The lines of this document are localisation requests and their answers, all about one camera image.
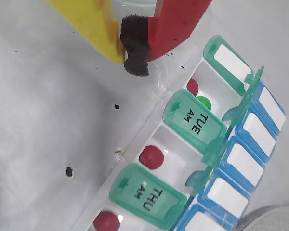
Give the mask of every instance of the white table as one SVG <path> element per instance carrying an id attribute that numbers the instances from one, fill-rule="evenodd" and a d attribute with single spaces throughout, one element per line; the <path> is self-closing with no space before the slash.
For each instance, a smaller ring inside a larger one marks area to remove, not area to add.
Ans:
<path id="1" fill-rule="evenodd" d="M 153 11 L 114 8 L 117 17 Z M 215 34 L 254 70 L 265 66 L 263 81 L 287 112 L 248 211 L 289 205 L 289 0 L 214 0 L 191 38 L 151 63 L 148 77 L 108 62 L 43 0 L 0 0 L 0 231 L 71 230 L 115 151 L 172 81 L 188 77 Z"/>

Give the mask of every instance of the red ball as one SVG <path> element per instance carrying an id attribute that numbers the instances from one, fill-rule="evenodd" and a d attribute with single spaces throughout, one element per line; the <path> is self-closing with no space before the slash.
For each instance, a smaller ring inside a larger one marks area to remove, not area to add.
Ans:
<path id="1" fill-rule="evenodd" d="M 102 211 L 93 222 L 97 231 L 117 231 L 120 228 L 118 217 L 110 211 Z"/>
<path id="2" fill-rule="evenodd" d="M 151 170 L 157 169 L 164 162 L 164 154 L 160 149 L 153 145 L 146 146 L 139 156 L 139 161 Z"/>
<path id="3" fill-rule="evenodd" d="M 187 89 L 190 93 L 196 96 L 199 91 L 199 86 L 198 86 L 197 81 L 191 78 L 191 80 L 187 84 Z"/>

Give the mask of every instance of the gray fabric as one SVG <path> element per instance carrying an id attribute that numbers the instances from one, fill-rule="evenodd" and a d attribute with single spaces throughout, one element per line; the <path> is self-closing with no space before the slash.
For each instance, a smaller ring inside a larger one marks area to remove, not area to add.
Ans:
<path id="1" fill-rule="evenodd" d="M 265 207 L 239 221 L 234 231 L 289 231 L 289 207 Z"/>

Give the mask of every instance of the green ball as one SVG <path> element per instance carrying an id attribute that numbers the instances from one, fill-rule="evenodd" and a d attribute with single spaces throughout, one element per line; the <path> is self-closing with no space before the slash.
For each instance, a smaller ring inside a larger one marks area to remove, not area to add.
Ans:
<path id="1" fill-rule="evenodd" d="M 211 102 L 207 97 L 198 96 L 196 98 L 211 111 Z"/>

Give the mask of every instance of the black speck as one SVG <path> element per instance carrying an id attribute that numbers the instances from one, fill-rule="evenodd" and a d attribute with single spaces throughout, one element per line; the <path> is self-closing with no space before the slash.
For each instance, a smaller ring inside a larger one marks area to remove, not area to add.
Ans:
<path id="1" fill-rule="evenodd" d="M 71 166 L 66 167 L 66 176 L 67 177 L 72 177 L 74 175 L 74 170 Z"/>

